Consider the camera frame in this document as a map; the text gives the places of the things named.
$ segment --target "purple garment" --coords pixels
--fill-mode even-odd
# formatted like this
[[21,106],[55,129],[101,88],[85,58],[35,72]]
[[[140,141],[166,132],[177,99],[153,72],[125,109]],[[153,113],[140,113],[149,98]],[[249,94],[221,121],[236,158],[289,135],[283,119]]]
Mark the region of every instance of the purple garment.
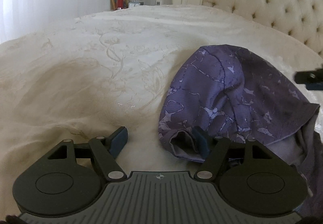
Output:
[[[303,141],[310,146],[304,144],[301,151],[305,155],[300,156],[302,161],[296,167],[299,170],[316,163],[304,172],[316,192],[323,187],[323,183],[318,186],[313,181],[314,175],[323,172],[322,157],[314,160],[322,156],[318,154],[322,144],[314,150],[314,126],[307,126],[303,134],[302,129],[318,110],[318,104],[309,103],[281,72],[249,50],[231,45],[203,46],[184,63],[170,85],[159,118],[159,137],[163,147],[176,157],[203,162],[191,135],[194,126],[238,143],[256,139],[265,146],[275,146],[277,155],[283,155],[279,141],[290,137],[296,143],[301,132],[301,137],[312,140]],[[316,199],[318,204],[315,195],[307,201]],[[310,209],[302,214],[321,215],[322,206],[315,214]]]

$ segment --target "metal screw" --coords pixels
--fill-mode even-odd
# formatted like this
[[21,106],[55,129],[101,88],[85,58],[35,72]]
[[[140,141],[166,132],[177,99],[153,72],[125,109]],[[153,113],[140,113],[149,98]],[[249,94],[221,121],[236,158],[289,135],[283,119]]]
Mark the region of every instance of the metal screw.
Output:
[[213,174],[209,171],[200,171],[197,173],[197,177],[201,179],[209,179],[213,176]]
[[112,171],[108,174],[108,177],[111,179],[120,179],[124,176],[123,172],[120,171]]

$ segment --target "red bottle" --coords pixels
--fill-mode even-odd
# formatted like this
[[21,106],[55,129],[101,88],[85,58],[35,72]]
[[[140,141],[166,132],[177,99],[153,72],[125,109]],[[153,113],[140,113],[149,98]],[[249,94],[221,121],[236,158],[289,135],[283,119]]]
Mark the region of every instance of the red bottle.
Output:
[[124,3],[124,0],[117,0],[117,9],[118,10],[123,9],[123,3]]

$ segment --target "crosshair symbol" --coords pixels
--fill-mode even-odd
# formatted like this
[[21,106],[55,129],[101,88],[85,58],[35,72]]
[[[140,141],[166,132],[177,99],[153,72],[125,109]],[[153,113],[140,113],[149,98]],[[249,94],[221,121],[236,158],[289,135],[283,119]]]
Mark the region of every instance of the crosshair symbol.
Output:
[[159,180],[161,180],[161,179],[163,179],[165,176],[164,175],[162,175],[162,174],[159,174],[159,175],[157,175],[156,176],[156,178],[158,178]]

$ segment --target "gray ribbed plate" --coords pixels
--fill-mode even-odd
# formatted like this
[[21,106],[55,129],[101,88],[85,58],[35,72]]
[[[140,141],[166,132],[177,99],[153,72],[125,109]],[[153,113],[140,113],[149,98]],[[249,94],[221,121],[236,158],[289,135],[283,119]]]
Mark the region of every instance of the gray ribbed plate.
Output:
[[258,218],[227,205],[211,183],[193,180],[188,172],[133,172],[107,185],[102,196],[82,212],[62,218],[24,213],[29,224],[294,224],[297,213]]

